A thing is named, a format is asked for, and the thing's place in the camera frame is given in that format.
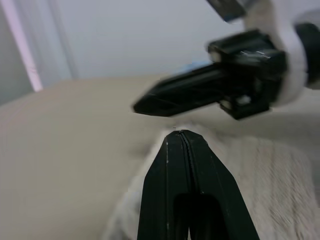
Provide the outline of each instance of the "beige fabric surface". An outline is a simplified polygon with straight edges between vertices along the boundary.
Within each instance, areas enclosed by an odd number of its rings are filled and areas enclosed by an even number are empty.
[[[66,81],[0,107],[1,240],[97,239],[157,133],[183,119],[297,145],[319,186],[318,94],[242,122],[212,106],[176,118],[132,113],[157,79]]]
[[[305,154],[277,141],[236,137],[189,123],[161,131],[117,203],[101,240],[137,239],[145,176],[173,130],[200,134],[232,173],[260,240],[320,239],[320,224],[316,223],[320,211]]]

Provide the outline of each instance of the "white towel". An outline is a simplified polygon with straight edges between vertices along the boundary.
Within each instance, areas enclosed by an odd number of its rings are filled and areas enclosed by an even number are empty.
[[[275,141],[235,137],[185,124],[161,132],[116,206],[102,240],[137,239],[144,178],[165,136],[181,129],[202,135],[233,174],[261,240],[320,239],[320,209],[306,155]]]

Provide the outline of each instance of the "black clamp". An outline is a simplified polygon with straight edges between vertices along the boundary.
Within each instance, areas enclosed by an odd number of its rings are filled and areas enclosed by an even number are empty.
[[[143,185],[137,240],[259,240],[232,174],[194,132],[164,139]]]

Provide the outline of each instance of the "black plastic part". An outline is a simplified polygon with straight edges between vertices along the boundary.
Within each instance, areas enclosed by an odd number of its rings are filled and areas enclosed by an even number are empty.
[[[204,138],[174,131],[143,184],[137,240],[258,240],[232,174]]]
[[[224,96],[222,83],[231,75],[219,64],[160,81],[133,105],[136,113],[169,117],[216,103]]]
[[[246,15],[244,6],[238,0],[207,0],[220,17],[230,22]]]
[[[237,34],[210,43],[208,52],[220,62],[159,82],[134,104],[134,111],[170,117],[219,103],[233,118],[242,119],[269,110],[287,61],[267,35],[258,30]]]
[[[208,53],[221,54],[221,62],[229,62],[241,51],[255,52],[264,49],[275,49],[268,35],[259,30],[251,30],[232,35],[209,43]]]
[[[307,59],[308,84],[312,84],[320,78],[320,31],[312,23],[298,24],[295,30],[303,44]]]

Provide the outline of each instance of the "beige couch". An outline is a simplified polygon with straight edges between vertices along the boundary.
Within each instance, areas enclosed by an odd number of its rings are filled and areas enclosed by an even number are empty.
[[[194,121],[306,152],[320,186],[320,94],[241,122],[216,106],[175,118],[135,114],[159,75],[66,81],[0,107],[0,239],[95,240],[156,134]]]

